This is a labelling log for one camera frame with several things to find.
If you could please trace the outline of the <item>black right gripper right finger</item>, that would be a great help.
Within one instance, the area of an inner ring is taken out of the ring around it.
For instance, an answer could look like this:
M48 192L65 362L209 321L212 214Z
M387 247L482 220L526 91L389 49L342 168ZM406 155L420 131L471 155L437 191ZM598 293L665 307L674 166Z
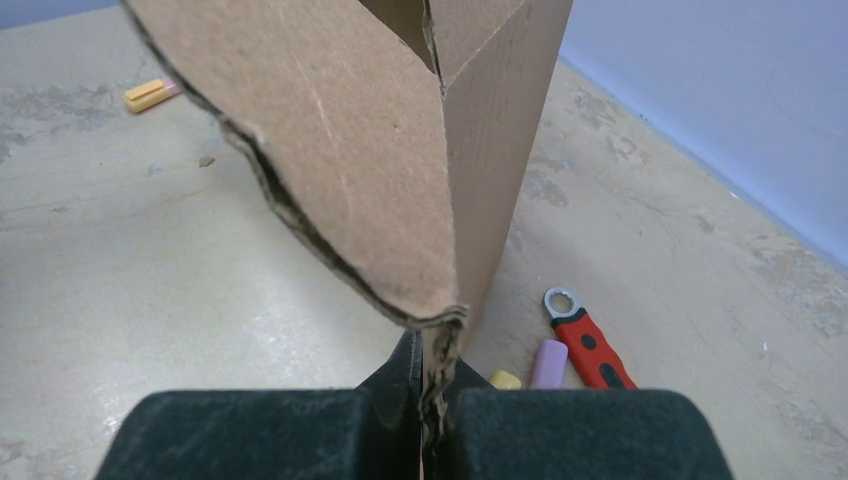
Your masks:
M667 390L497 390L465 362L445 393L440 479L730 479L705 416Z

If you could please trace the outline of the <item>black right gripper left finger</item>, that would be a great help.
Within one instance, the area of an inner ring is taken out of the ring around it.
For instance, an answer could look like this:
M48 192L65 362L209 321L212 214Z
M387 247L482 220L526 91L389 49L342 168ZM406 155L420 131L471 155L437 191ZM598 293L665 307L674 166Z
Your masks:
M99 479L417 479L421 337L405 332L352 389L151 394L123 421Z

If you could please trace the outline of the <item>brown cardboard box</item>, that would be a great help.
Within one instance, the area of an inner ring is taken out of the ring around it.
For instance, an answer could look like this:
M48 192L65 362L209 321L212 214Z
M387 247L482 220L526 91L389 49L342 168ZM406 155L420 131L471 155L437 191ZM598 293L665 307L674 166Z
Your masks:
M299 240L389 320L422 332L430 446L502 257L571 8L124 3Z

